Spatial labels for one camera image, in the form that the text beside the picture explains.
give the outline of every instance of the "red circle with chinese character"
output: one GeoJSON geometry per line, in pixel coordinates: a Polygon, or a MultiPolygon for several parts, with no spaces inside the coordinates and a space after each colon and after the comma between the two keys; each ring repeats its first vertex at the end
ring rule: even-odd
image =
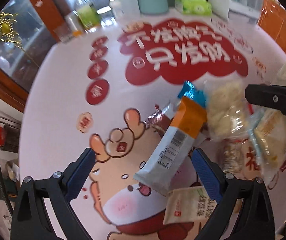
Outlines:
{"type": "Polygon", "coordinates": [[[97,38],[95,41],[93,41],[92,43],[92,47],[100,47],[102,46],[104,43],[106,43],[108,41],[107,36],[103,36],[103,37],[99,37],[97,38]]]}
{"type": "Polygon", "coordinates": [[[109,83],[105,79],[94,81],[87,89],[86,101],[90,105],[97,105],[101,103],[107,96],[109,91],[109,83]]]}
{"type": "Polygon", "coordinates": [[[108,63],[106,60],[95,62],[90,66],[87,76],[90,79],[98,78],[99,76],[102,76],[105,73],[107,67],[108,63]]]}
{"type": "Polygon", "coordinates": [[[94,61],[97,60],[99,58],[102,58],[103,56],[105,56],[105,54],[107,53],[108,49],[105,46],[96,48],[92,54],[90,55],[90,60],[94,61]]]}

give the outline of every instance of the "plastic snack bag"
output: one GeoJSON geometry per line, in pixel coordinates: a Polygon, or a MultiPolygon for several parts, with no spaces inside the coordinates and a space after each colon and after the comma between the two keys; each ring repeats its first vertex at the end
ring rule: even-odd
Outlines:
{"type": "Polygon", "coordinates": [[[215,207],[203,186],[175,189],[168,194],[163,224],[205,220],[215,207]]]}
{"type": "Polygon", "coordinates": [[[280,111],[268,108],[255,113],[252,123],[249,137],[265,184],[269,184],[286,159],[286,121],[280,111]]]}
{"type": "Polygon", "coordinates": [[[205,122],[205,109],[183,97],[170,127],[144,167],[134,174],[134,179],[166,196],[172,178],[205,122]]]}
{"type": "Polygon", "coordinates": [[[225,140],[223,156],[223,172],[230,172],[240,179],[244,163],[242,139],[225,140]]]}
{"type": "Polygon", "coordinates": [[[191,82],[185,81],[176,100],[168,102],[163,108],[155,106],[156,111],[144,121],[145,127],[155,127],[163,137],[179,108],[182,97],[187,97],[205,108],[206,97],[203,91],[196,89],[191,82]]]}
{"type": "Polygon", "coordinates": [[[220,141],[247,134],[249,114],[242,83],[231,81],[214,87],[205,86],[211,138],[220,141]]]}

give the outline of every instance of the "screw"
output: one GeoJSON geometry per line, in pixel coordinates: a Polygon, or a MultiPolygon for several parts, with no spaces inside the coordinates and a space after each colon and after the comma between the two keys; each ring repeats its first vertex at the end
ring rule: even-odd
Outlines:
{"type": "Polygon", "coordinates": [[[260,177],[257,177],[257,178],[256,178],[256,181],[257,181],[259,184],[262,184],[262,183],[263,183],[263,179],[260,178],[260,177]]]}
{"type": "Polygon", "coordinates": [[[233,179],[234,178],[234,175],[232,174],[232,173],[226,173],[225,174],[225,177],[227,178],[227,179],[233,179]]]}
{"type": "Polygon", "coordinates": [[[24,181],[25,183],[28,183],[28,182],[31,181],[31,177],[30,177],[30,176],[27,176],[27,177],[25,177],[25,178],[23,179],[23,181],[24,181]]]}
{"type": "Polygon", "coordinates": [[[62,172],[60,172],[60,171],[53,173],[53,178],[55,178],[55,179],[58,179],[61,176],[62,176],[62,172]]]}

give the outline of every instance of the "blue gripper pad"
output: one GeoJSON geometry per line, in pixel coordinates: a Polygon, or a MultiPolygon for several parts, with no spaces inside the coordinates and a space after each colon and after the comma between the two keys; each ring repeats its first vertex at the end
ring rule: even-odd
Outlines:
{"type": "Polygon", "coordinates": [[[216,200],[216,203],[218,204],[222,199],[219,181],[215,176],[214,172],[212,171],[211,167],[204,160],[202,153],[199,149],[196,149],[193,152],[192,163],[194,169],[196,170],[199,178],[201,179],[205,187],[207,194],[211,199],[216,200]]]}
{"type": "Polygon", "coordinates": [[[66,183],[67,191],[65,199],[67,202],[78,197],[94,164],[95,152],[94,150],[87,148],[76,162],[70,163],[66,168],[64,175],[67,173],[67,176],[70,177],[66,183]]]}

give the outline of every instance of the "blue snack wrapper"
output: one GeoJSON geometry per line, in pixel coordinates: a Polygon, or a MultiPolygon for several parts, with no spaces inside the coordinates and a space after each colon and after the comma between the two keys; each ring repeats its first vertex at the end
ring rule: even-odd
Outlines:
{"type": "Polygon", "coordinates": [[[206,106],[206,96],[204,95],[204,92],[202,90],[197,90],[189,81],[184,82],[182,90],[179,92],[178,98],[181,99],[182,97],[193,100],[203,108],[206,106]]]}

